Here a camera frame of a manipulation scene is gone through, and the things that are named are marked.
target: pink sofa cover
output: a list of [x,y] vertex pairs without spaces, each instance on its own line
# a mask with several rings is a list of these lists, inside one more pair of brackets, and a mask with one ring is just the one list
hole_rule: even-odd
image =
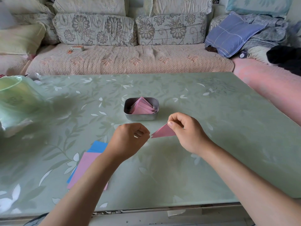
[[301,126],[301,77],[255,59],[232,59],[234,74]]

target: blanket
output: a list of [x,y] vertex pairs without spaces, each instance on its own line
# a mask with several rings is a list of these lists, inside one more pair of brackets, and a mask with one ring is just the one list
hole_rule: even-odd
[[301,48],[279,45],[273,47],[266,54],[270,63],[277,64],[279,67],[301,76]]
[[266,25],[265,29],[252,36],[242,47],[247,50],[256,46],[272,48],[277,45],[286,45],[288,41],[287,28],[289,23],[281,17],[269,15],[248,14],[244,20],[250,24]]

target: coffee table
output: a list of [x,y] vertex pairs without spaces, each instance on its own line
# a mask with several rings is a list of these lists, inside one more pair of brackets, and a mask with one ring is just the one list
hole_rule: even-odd
[[[301,197],[301,127],[233,73],[43,76],[53,112],[0,140],[0,218],[51,211],[95,140],[108,142],[130,97],[155,97],[160,111],[142,121],[151,133],[174,112],[194,116],[208,136],[293,198]],[[122,163],[96,211],[237,203],[200,157],[176,137],[150,139]]]

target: light blue pillow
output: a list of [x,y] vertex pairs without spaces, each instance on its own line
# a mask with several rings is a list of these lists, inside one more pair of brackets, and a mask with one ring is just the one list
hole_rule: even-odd
[[219,26],[209,32],[205,44],[215,47],[220,55],[230,58],[242,48],[248,39],[265,27],[266,25],[246,23],[241,16],[231,12]]
[[293,0],[229,0],[227,11],[238,14],[287,15]]

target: small box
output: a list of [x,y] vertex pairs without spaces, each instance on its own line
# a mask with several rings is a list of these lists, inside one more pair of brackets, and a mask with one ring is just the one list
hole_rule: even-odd
[[159,101],[156,98],[145,98],[145,100],[150,103],[155,109],[154,114],[130,114],[131,106],[139,98],[129,98],[124,103],[123,112],[126,115],[126,118],[130,121],[152,121],[155,120],[159,113]]
[[71,51],[84,51],[84,50],[85,50],[84,46],[71,47]]

